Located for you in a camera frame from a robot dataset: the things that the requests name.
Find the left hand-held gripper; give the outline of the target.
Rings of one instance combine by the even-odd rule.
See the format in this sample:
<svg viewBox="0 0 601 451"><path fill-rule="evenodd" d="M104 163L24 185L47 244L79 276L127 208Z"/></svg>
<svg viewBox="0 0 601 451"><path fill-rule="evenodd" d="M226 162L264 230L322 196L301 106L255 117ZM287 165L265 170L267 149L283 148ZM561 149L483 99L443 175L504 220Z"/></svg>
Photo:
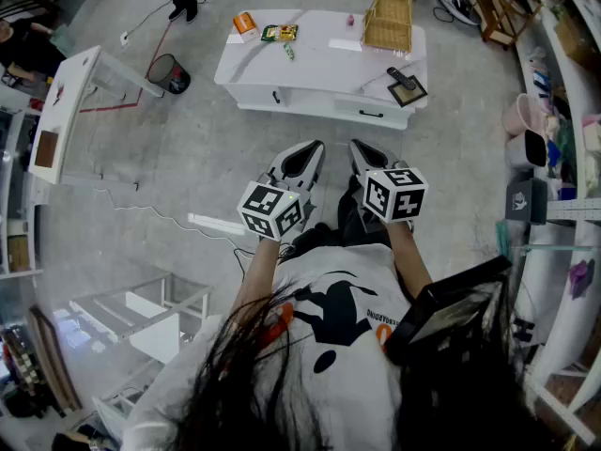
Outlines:
<svg viewBox="0 0 601 451"><path fill-rule="evenodd" d="M270 164L270 172L251 180L238 203L245 229L272 241L282 241L291 232L301 233L316 208L311 191L324 160L325 145L319 140L280 152Z"/></svg>

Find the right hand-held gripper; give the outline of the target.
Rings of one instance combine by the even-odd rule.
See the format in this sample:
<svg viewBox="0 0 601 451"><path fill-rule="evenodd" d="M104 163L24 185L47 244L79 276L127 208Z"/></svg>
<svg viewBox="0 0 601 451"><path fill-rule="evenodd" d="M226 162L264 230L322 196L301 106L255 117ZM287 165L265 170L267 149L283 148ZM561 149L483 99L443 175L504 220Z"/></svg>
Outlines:
<svg viewBox="0 0 601 451"><path fill-rule="evenodd" d="M416 167L361 139L352 139L348 152L360 183L352 198L366 233L379 232L389 223L411 222L420 214L429 184Z"/></svg>

